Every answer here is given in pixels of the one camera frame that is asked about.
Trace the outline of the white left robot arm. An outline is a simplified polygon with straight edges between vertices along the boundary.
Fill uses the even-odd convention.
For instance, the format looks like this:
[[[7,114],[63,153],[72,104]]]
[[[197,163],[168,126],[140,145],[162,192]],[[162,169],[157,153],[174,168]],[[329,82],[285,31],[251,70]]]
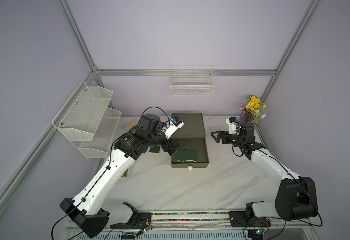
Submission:
[[[162,122],[159,116],[145,114],[137,125],[122,134],[112,145],[109,158],[84,189],[74,198],[65,198],[60,208],[88,237],[94,238],[111,225],[134,227],[138,210],[124,202],[120,207],[104,210],[102,204],[116,182],[138,158],[151,147],[161,147],[170,156],[184,146],[171,136],[184,121],[174,116]]]

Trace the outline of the green yellow sponge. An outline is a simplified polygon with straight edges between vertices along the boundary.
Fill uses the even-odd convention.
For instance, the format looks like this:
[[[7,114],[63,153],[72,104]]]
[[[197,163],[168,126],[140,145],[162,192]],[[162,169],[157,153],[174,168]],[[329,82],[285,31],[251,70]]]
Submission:
[[[160,150],[161,150],[160,146],[150,147],[149,153],[157,155],[160,153]]]

